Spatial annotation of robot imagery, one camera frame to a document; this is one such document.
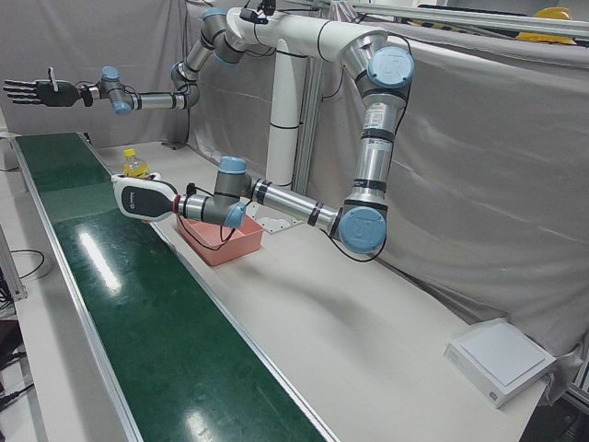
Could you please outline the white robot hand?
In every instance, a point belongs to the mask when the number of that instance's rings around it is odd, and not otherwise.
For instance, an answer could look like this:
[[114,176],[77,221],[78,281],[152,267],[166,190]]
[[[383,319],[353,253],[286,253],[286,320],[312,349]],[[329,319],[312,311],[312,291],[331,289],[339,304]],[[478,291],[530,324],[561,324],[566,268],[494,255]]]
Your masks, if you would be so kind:
[[125,216],[157,222],[178,212],[179,193],[171,184],[125,175],[110,178],[116,203]]

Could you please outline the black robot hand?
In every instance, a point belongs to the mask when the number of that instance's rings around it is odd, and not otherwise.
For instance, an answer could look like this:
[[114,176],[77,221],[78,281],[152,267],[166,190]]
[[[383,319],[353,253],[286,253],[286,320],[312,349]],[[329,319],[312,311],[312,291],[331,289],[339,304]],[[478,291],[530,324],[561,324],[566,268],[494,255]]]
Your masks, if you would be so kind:
[[56,79],[52,66],[47,69],[47,76],[29,82],[7,79],[3,90],[13,103],[20,105],[71,107],[82,98],[75,85]]

